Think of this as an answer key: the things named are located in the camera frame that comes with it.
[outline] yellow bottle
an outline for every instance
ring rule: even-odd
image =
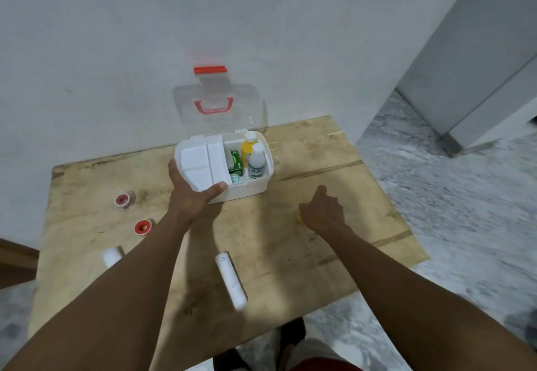
[[[246,132],[246,140],[242,143],[241,146],[241,161],[245,169],[248,169],[248,161],[250,160],[250,155],[253,152],[253,146],[257,143],[256,133],[252,131]]]

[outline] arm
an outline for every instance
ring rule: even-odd
[[[300,216],[337,254],[414,371],[537,370],[537,355],[487,314],[359,238],[325,186]]]
[[[226,189],[195,192],[173,159],[168,168],[174,190],[151,234],[39,329],[5,371],[149,368],[183,236]]]

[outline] black footwear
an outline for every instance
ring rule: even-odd
[[[233,371],[239,368],[252,371],[235,348],[213,357],[213,368],[214,371]]]
[[[276,370],[280,367],[281,356],[284,354],[285,347],[289,344],[296,346],[300,341],[305,339],[305,324],[302,317],[297,317],[289,323],[280,327],[280,349],[276,357]]]

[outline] floor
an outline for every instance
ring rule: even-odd
[[[537,345],[537,136],[449,159],[395,94],[357,145],[431,259],[415,267]],[[25,339],[33,282],[0,291],[0,368]],[[358,294],[305,317],[307,333],[365,371],[409,370]],[[274,333],[239,350],[272,370]],[[193,367],[210,370],[206,361]]]

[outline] hand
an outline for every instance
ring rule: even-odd
[[[299,209],[302,222],[320,236],[337,228],[349,228],[345,223],[343,206],[338,203],[337,197],[326,194],[326,186],[317,187],[312,200],[300,204]]]
[[[209,201],[218,197],[228,188],[228,185],[224,181],[221,181],[220,183],[213,184],[205,191],[192,190],[190,184],[179,173],[175,159],[171,159],[170,163],[168,163],[168,174],[173,184],[168,212],[186,215],[189,221],[196,218],[204,210]]]

